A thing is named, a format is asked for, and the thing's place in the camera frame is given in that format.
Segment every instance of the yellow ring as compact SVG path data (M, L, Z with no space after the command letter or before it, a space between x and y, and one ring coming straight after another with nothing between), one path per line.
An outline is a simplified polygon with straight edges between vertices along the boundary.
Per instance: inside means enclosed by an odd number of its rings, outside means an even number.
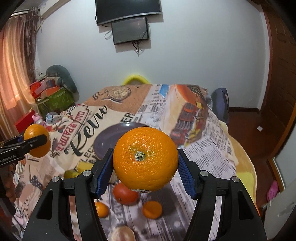
M138 74L132 74L132 75L128 76L124 80L124 82L122 83L122 85L128 85L133 80L137 80L137 81L139 81L142 84L150 84L150 82L148 80L146 80L143 76L140 76Z

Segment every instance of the wall-mounted tv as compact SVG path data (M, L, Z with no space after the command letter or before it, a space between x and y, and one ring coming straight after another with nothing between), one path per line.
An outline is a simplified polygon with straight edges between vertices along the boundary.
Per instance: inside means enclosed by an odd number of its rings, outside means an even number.
M159 0L96 0L98 25L152 14L161 14Z

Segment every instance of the plate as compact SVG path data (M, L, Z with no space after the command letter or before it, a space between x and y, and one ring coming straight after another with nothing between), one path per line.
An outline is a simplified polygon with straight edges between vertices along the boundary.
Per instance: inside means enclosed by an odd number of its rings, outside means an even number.
M106 128L94 140L95 155L102 160L109 148L115 148L120 137L134 128L143 126L147 125L136 122L124 122Z

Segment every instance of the brown floor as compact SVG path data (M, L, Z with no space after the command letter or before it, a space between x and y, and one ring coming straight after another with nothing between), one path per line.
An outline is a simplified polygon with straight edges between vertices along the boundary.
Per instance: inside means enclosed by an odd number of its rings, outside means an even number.
M228 125L229 134L245 149L257 173L257 206L267 202L266 194L275 180L267 157L278 142L278 137L272 129L263 128L260 132L257 127L264 126L263 120L256 112L230 112Z

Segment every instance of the brown door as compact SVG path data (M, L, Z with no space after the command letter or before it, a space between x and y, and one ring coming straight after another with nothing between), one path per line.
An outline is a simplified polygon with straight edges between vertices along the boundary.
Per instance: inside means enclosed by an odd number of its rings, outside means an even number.
M296 115L296 42L278 14L270 6L262 7L269 28L271 62L260 113L263 127L271 129L279 139L273 157L286 140Z

